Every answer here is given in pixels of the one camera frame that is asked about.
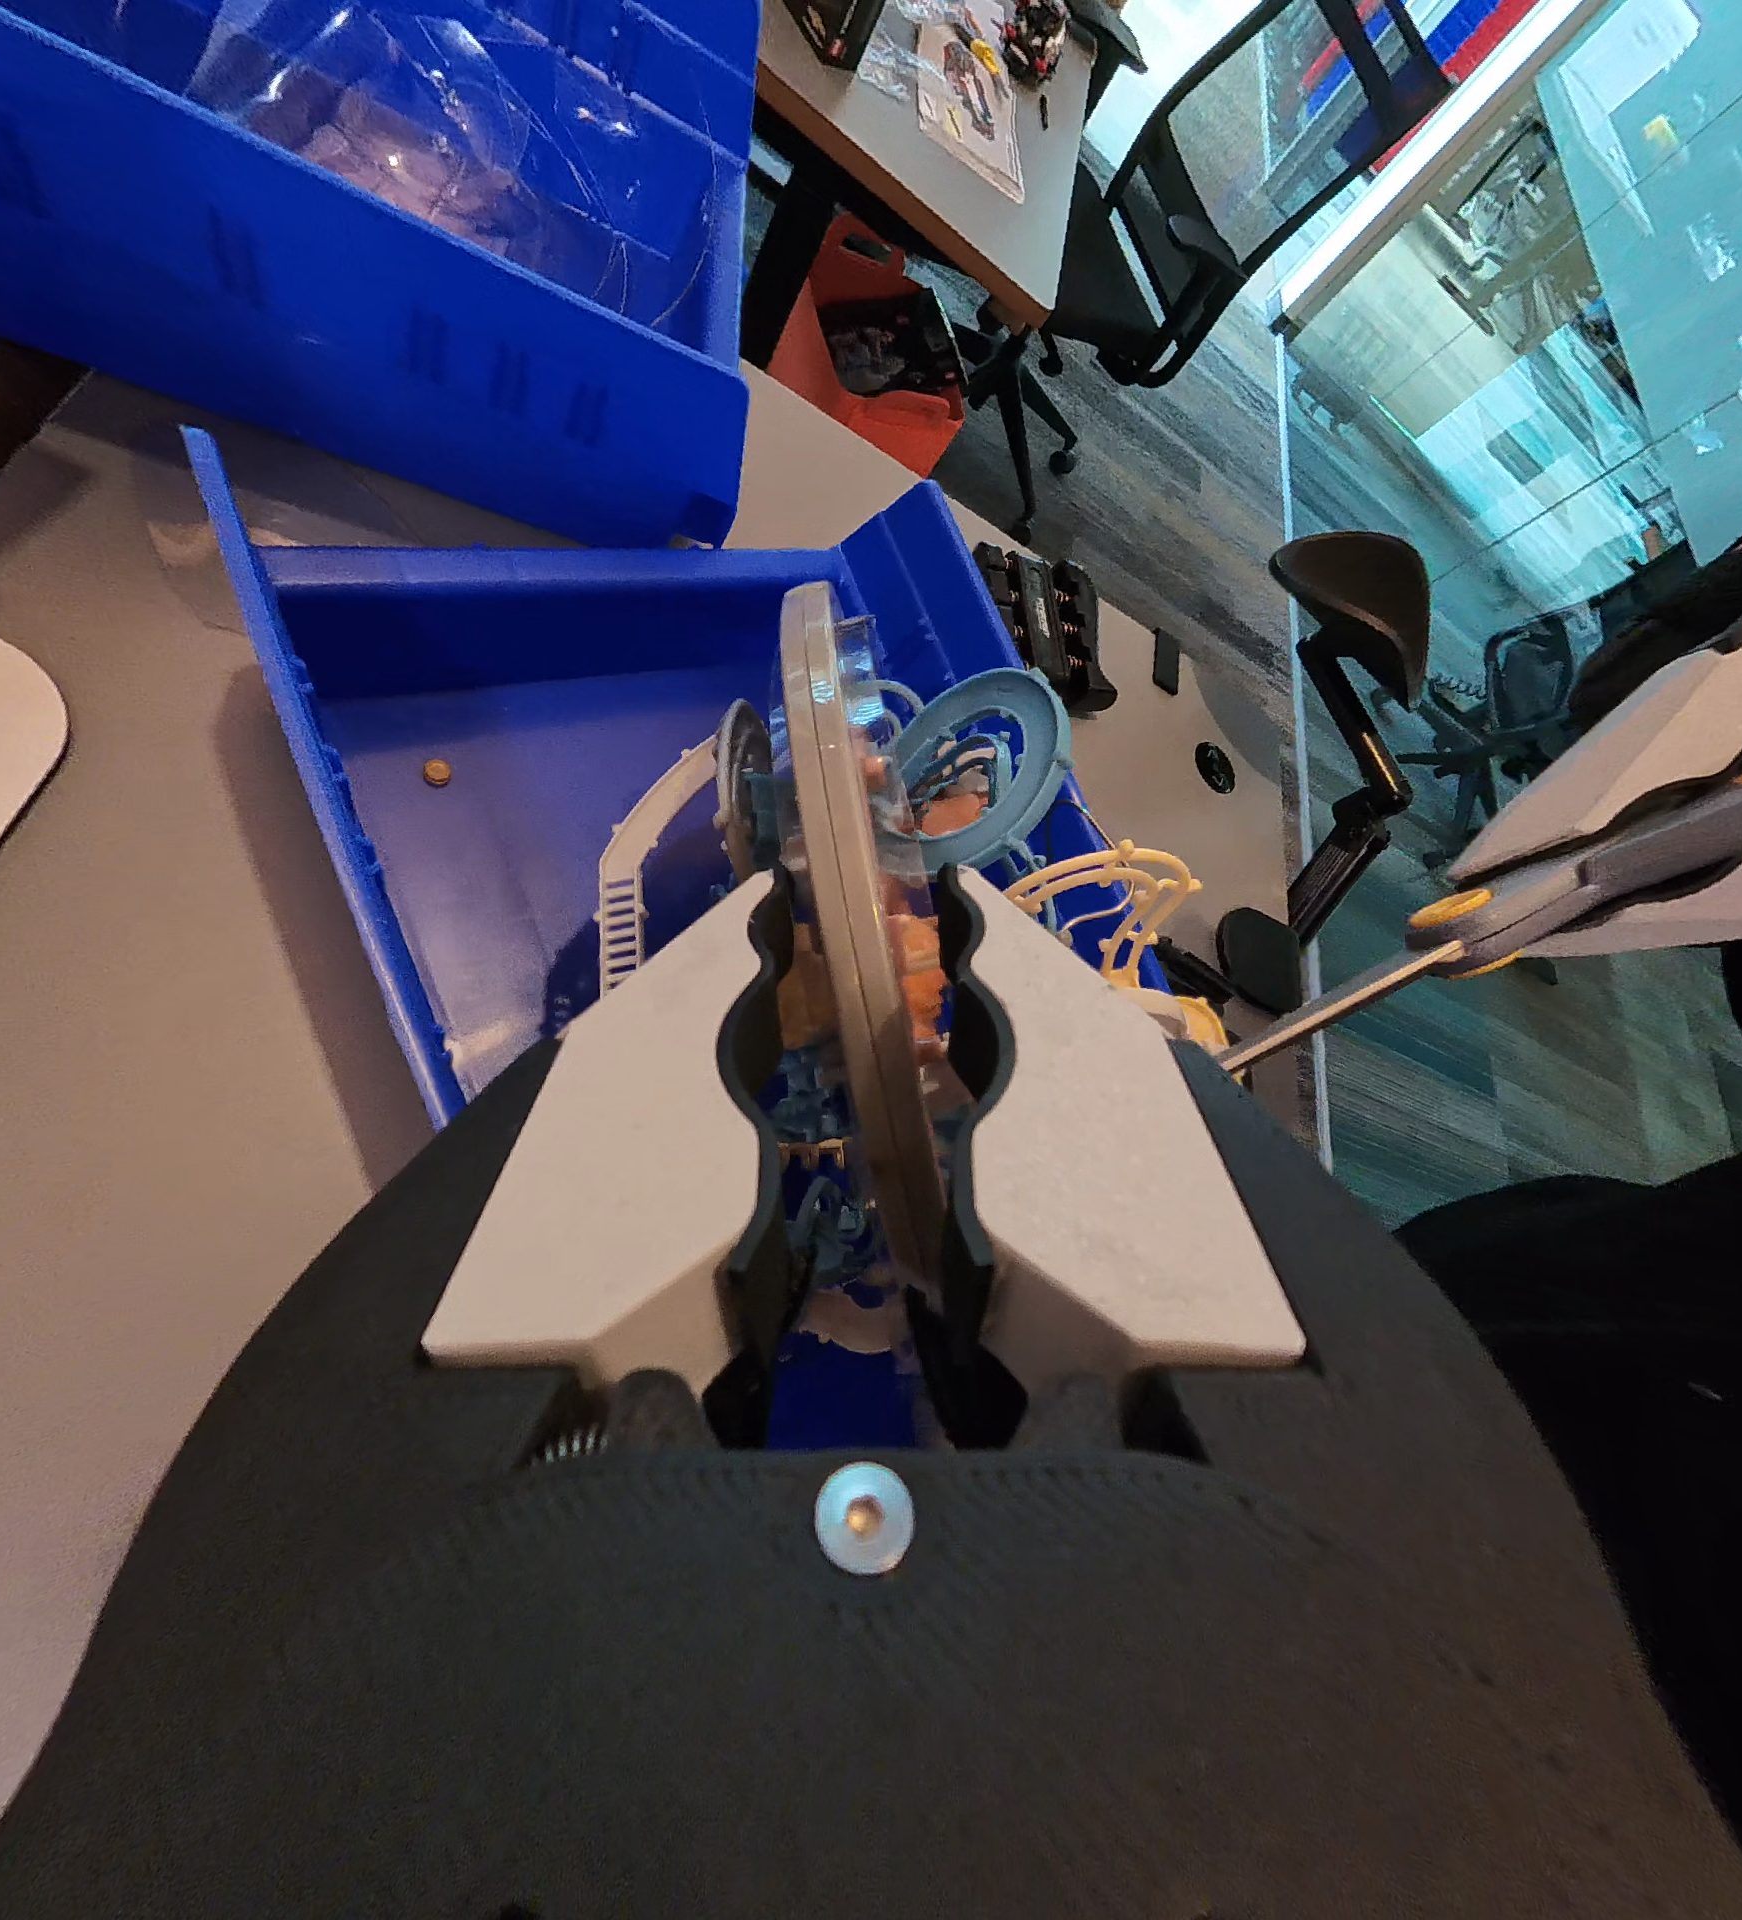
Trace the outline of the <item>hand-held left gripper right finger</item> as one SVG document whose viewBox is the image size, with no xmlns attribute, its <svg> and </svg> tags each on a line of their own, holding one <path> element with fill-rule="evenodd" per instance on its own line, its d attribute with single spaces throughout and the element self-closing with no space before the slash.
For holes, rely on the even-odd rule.
<svg viewBox="0 0 1742 1920">
<path fill-rule="evenodd" d="M 1170 996 L 1104 979 L 973 868 L 934 884 L 950 1069 L 934 1414 L 1002 1446 L 1086 1377 L 1290 1369 L 1304 1331 L 1195 1099 Z"/>
</svg>

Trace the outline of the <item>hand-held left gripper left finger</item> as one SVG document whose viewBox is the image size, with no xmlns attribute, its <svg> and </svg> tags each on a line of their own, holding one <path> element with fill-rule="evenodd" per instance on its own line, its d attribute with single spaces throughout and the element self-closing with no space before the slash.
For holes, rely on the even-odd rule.
<svg viewBox="0 0 1742 1920">
<path fill-rule="evenodd" d="M 436 1364 L 668 1373 L 760 1446 L 796 1318 L 763 1092 L 786 1039 L 792 890 L 738 888 L 564 1032 L 421 1335 Z"/>
</svg>

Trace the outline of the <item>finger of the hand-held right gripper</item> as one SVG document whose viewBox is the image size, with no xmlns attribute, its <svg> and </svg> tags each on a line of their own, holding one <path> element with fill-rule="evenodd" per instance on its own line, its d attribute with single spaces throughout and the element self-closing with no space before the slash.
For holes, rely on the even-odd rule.
<svg viewBox="0 0 1742 1920">
<path fill-rule="evenodd" d="M 1478 888 L 1742 773 L 1742 643 L 1668 661 L 1449 864 Z"/>
<path fill-rule="evenodd" d="M 1721 879 L 1673 899 L 1624 899 L 1544 939 L 1523 957 L 1576 958 L 1742 942 L 1742 864 Z"/>
</svg>

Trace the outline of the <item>grey orange handled scissors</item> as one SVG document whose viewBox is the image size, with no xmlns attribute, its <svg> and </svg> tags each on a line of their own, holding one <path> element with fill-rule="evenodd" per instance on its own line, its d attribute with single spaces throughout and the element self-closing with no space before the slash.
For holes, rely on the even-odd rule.
<svg viewBox="0 0 1742 1920">
<path fill-rule="evenodd" d="M 1600 839 L 1414 912 L 1390 958 L 1270 1020 L 1214 1055 L 1240 1076 L 1301 1039 L 1424 978 L 1463 979 L 1523 957 L 1523 942 L 1587 920 L 1624 899 L 1695 893 L 1742 864 L 1742 773 L 1674 805 L 1652 805 Z"/>
</svg>

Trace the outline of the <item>plastic ball maze puzzle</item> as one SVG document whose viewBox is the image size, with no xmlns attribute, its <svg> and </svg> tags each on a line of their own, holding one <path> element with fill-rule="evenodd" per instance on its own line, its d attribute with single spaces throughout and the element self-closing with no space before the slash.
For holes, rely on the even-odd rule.
<svg viewBox="0 0 1742 1920">
<path fill-rule="evenodd" d="M 976 870 L 1125 990 L 1153 990 L 1142 982 L 1145 953 L 1196 882 L 1173 855 L 1126 841 L 1034 868 L 1017 827 L 1050 810 L 1069 758 L 1068 717 L 1050 681 L 995 668 L 914 708 L 899 729 L 885 701 L 901 686 L 872 678 L 868 630 L 868 621 L 843 619 L 825 584 L 788 593 L 770 720 L 735 703 L 600 857 L 600 996 L 647 964 L 642 864 L 712 786 L 735 886 L 772 870 L 792 886 L 794 957 L 778 986 L 786 1055 L 830 1075 L 881 1258 L 916 1276 L 934 1306 L 947 1146 L 971 1105 L 947 1055 L 939 870 Z M 1206 996 L 1153 991 L 1185 1014 L 1198 1048 L 1224 1048 Z"/>
</svg>

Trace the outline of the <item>small blue plastic bin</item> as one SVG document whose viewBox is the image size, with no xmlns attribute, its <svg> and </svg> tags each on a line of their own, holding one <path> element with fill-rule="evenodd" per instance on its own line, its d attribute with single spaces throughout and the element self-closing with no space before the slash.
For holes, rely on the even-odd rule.
<svg viewBox="0 0 1742 1920">
<path fill-rule="evenodd" d="M 439 1127 L 508 1084 L 516 1058 L 535 1092 L 570 1022 L 597 1002 L 596 864 L 642 789 L 733 701 L 763 712 L 790 589 L 825 584 L 845 617 L 875 622 L 870 656 L 901 686 L 885 701 L 899 729 L 901 708 L 1006 668 L 998 613 L 932 485 L 827 549 L 260 545 L 220 444 L 202 428 L 182 437 L 311 815 Z M 454 768 L 444 789 L 419 776 L 430 755 Z M 1106 846 L 1069 765 L 1050 810 L 1017 832 L 1034 868 Z M 423 1202 L 400 1175 L 389 1212 L 367 1231 L 345 1227 L 305 1284 L 342 1268 L 349 1295 L 385 1314 L 397 1301 L 417 1329 L 516 1139 L 514 1092 L 496 1120 L 474 1122 L 471 1148 L 451 1148 L 467 1187 Z M 937 1444 L 934 1347 L 920 1373 L 910 1328 L 858 1354 L 834 1323 L 790 1326 L 760 1446 Z M 1054 1389 L 1002 1446 L 1113 1444 L 1108 1392 Z"/>
</svg>

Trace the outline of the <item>person's black clothing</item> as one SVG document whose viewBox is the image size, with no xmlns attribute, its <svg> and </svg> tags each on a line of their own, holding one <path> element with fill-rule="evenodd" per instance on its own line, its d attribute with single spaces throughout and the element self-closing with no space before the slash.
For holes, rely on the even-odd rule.
<svg viewBox="0 0 1742 1920">
<path fill-rule="evenodd" d="M 1654 1689 L 1742 1844 L 1742 1153 L 1662 1184 L 1567 1175 L 1394 1238 L 1564 1471 Z"/>
</svg>

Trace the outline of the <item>black hand grip exerciser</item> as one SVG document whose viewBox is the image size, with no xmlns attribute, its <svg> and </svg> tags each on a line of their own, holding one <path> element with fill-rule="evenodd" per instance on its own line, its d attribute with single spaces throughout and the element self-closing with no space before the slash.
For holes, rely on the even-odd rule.
<svg viewBox="0 0 1742 1920">
<path fill-rule="evenodd" d="M 1041 674 L 1075 714 L 1098 714 L 1119 693 L 1098 660 L 1098 593 L 1073 562 L 978 541 L 973 559 L 1027 669 Z"/>
</svg>

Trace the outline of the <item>orange storage bin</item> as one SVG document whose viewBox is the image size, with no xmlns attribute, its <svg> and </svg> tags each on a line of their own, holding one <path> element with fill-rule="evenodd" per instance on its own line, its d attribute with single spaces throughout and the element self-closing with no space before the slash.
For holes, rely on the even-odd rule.
<svg viewBox="0 0 1742 1920">
<path fill-rule="evenodd" d="M 918 476 L 965 421 L 965 363 L 935 286 L 850 213 L 832 218 L 767 373 Z"/>
</svg>

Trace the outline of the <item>grey wood edged table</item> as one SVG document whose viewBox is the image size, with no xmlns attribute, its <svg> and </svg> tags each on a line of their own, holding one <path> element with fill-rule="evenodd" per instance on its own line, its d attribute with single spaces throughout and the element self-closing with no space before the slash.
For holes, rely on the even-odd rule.
<svg viewBox="0 0 1742 1920">
<path fill-rule="evenodd" d="M 1026 199 L 1011 201 L 920 130 L 911 98 L 819 62 L 786 4 L 763 4 L 754 67 L 754 132 L 790 161 L 741 314 L 741 356 L 767 367 L 837 208 L 976 281 L 1017 327 L 1043 323 L 1056 297 L 1073 179 L 1084 121 L 1106 74 L 1144 67 L 1136 38 L 1106 4 L 1073 8 L 1069 46 L 1043 98 L 1022 107 Z"/>
</svg>

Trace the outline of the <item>large blue plastic bin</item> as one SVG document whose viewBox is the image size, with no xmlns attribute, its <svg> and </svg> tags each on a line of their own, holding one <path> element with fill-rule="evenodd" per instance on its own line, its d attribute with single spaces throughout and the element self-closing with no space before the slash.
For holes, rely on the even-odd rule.
<svg viewBox="0 0 1742 1920">
<path fill-rule="evenodd" d="M 0 335 L 605 547 L 719 545 L 749 388 L 195 104 L 215 4 L 0 4 Z M 741 78 L 760 6 L 655 4 Z"/>
</svg>

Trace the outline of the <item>clear plastic dome half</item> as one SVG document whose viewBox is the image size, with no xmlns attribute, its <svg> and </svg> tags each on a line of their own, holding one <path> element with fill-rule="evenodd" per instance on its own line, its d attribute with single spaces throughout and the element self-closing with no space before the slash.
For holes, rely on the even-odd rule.
<svg viewBox="0 0 1742 1920">
<path fill-rule="evenodd" d="M 741 78 L 655 4 L 215 4 L 184 94 L 629 323 L 729 354 Z"/>
</svg>

